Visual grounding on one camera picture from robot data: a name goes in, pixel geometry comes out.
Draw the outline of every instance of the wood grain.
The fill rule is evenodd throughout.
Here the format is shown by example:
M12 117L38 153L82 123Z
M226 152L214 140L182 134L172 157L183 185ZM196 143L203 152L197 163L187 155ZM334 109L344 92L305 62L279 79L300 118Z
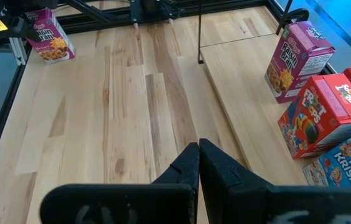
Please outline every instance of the wood grain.
M264 74L279 37L266 35L202 48L213 84L227 112L248 167L273 184L307 184L277 121L279 105Z
M56 14L75 12L61 7ZM272 32L267 13L258 7L213 15L205 41ZM230 34L249 17L243 36ZM31 53L0 140L0 224L39 223L42 198L59 185L150 183L198 138L244 163L207 70L196 62L196 22L70 35L76 58L53 65ZM199 223L207 223L203 202L200 191Z

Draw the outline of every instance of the light wood surface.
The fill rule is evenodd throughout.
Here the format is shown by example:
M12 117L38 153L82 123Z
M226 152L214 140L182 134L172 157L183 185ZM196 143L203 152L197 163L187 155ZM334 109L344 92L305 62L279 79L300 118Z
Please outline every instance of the light wood surface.
M192 33L197 35L198 20ZM202 16L202 46L273 34L278 22L266 7L213 13Z
M61 14L74 13L67 10ZM274 32L264 7L232 14L249 18L245 13L262 16L242 27L245 37ZM225 17L229 24L237 18ZM203 28L206 43L230 40L211 39L213 28ZM197 17L70 40L73 60L46 65L30 55L0 140L0 224L39 223L42 198L59 185L150 183L198 138L244 164L207 71L197 64ZM207 223L202 191L198 217Z
M202 48L210 77L248 167L272 184L307 184L305 161L294 161L278 127L289 103L277 104L264 75L278 43L275 34Z

